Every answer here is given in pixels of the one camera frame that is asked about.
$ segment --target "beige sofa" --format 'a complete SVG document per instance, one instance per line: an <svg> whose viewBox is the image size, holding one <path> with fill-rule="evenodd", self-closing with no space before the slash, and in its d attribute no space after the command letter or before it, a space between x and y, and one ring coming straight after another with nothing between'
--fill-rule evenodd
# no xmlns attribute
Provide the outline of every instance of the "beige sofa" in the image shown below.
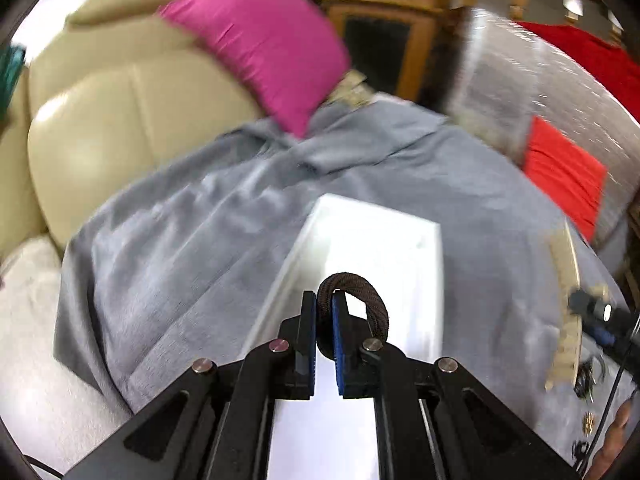
<svg viewBox="0 0 640 480"><path fill-rule="evenodd" d="M262 116L171 0L87 0L25 68L0 135L0 260L49 232L63 250L134 179Z"/></svg>

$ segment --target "plastic wrap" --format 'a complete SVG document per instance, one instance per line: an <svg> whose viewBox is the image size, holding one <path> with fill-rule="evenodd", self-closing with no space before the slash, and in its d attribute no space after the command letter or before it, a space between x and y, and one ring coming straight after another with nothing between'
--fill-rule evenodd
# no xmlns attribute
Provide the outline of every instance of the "plastic wrap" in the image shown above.
<svg viewBox="0 0 640 480"><path fill-rule="evenodd" d="M561 50L486 10L472 12L445 111L516 164L534 114L602 162L608 175L595 246L640 184L640 125L626 108Z"/></svg>

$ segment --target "dark red blanket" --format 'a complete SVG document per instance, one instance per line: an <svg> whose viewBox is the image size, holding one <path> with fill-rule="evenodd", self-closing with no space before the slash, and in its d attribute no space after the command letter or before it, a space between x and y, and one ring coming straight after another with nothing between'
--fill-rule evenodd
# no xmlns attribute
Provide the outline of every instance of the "dark red blanket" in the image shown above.
<svg viewBox="0 0 640 480"><path fill-rule="evenodd" d="M640 66L624 50L570 25L520 25L572 57L640 122Z"/></svg>

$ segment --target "red pillow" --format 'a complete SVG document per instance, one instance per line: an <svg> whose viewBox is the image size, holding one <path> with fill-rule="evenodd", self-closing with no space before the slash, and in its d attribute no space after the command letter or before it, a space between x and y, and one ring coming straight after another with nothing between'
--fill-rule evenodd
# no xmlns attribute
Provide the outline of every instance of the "red pillow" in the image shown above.
<svg viewBox="0 0 640 480"><path fill-rule="evenodd" d="M551 124L534 117L524 173L591 241L607 168Z"/></svg>

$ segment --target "silver rivet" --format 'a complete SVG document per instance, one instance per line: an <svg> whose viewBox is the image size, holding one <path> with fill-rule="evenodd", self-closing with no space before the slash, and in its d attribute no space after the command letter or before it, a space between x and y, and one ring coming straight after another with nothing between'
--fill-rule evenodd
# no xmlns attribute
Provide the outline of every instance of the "silver rivet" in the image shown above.
<svg viewBox="0 0 640 480"><path fill-rule="evenodd" d="M370 337L369 339L364 340L362 347L369 352L377 352L382 348L382 341L375 337Z"/></svg>
<svg viewBox="0 0 640 480"><path fill-rule="evenodd" d="M197 374L205 374L209 372L212 368L213 368L213 361L211 359L207 359L206 357L201 357L200 359L196 359L191 365L191 370L193 370Z"/></svg>
<svg viewBox="0 0 640 480"><path fill-rule="evenodd" d="M451 357L443 357L438 361L438 368L443 372L450 374L458 369L458 362Z"/></svg>
<svg viewBox="0 0 640 480"><path fill-rule="evenodd" d="M274 339L269 343L269 350L272 352L286 352L289 350L289 341L286 339Z"/></svg>

